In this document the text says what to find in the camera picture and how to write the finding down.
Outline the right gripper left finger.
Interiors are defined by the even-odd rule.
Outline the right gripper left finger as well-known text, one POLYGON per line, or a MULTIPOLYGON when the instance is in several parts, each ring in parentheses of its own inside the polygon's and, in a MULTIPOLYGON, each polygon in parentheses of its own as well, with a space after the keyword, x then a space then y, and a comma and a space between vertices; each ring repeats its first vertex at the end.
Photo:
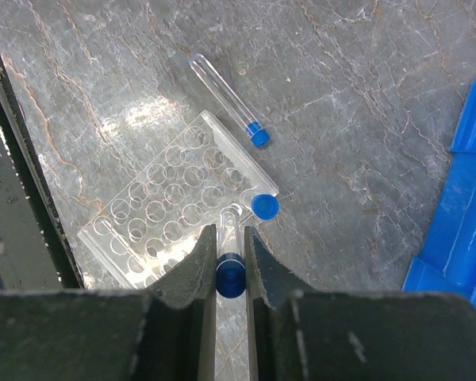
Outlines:
POLYGON ((211 380, 217 232, 142 290, 0 292, 0 380, 211 380))

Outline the clear test tube rack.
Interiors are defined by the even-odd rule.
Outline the clear test tube rack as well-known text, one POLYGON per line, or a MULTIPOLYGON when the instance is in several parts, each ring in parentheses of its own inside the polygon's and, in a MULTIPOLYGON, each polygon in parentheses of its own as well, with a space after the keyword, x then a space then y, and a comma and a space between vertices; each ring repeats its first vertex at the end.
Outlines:
POLYGON ((246 190, 279 193, 238 140, 204 110, 79 230, 79 238, 120 287, 142 289, 182 261, 223 209, 236 209, 240 224, 255 217, 240 203, 246 190))

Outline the blue cap test tube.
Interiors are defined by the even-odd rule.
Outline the blue cap test tube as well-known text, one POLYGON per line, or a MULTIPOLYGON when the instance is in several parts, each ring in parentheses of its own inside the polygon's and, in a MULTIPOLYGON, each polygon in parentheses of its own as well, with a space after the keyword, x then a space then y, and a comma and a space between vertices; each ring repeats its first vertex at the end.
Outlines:
POLYGON ((197 53, 190 58, 190 68, 235 123, 245 131, 256 148, 261 148, 270 141, 269 133, 202 54, 197 53))
POLYGON ((239 214, 232 207, 221 211, 217 223, 216 288, 224 298, 237 298, 246 288, 246 266, 239 214))
POLYGON ((272 194, 246 190, 240 196, 240 203, 256 217, 264 221, 273 219, 279 212, 279 202, 272 194))

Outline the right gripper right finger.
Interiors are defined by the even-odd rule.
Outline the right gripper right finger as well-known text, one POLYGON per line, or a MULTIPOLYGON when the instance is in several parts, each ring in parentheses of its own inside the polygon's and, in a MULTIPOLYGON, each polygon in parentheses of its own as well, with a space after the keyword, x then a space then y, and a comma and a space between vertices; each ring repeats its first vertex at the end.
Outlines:
POLYGON ((476 380, 476 309, 457 294, 318 291, 244 231, 254 380, 476 380))

